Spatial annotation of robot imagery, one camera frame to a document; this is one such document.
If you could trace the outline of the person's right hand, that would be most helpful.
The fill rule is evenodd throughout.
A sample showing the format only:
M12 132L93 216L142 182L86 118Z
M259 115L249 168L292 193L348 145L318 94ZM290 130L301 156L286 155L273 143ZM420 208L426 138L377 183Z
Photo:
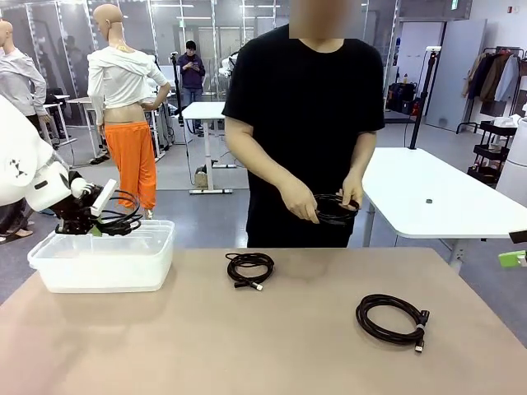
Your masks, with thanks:
M317 217L317 202L310 189L301 181L293 179L286 181L279 188L287 209L302 220L319 224Z

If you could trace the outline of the person's left hand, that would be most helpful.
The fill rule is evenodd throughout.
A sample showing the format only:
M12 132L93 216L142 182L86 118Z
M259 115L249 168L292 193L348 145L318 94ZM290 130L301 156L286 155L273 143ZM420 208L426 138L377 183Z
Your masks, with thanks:
M340 206L349 211L358 210L361 208L363 200L362 176L360 174L350 171L343 181L343 186L338 191L338 195L342 198Z

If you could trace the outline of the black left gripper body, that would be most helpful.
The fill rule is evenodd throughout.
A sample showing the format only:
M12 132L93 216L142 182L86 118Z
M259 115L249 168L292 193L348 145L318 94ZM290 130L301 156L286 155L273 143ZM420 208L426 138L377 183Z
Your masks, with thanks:
M71 194L55 204L55 215L65 221L94 219L91 208L100 196L101 186L87 182L78 172L68 173Z

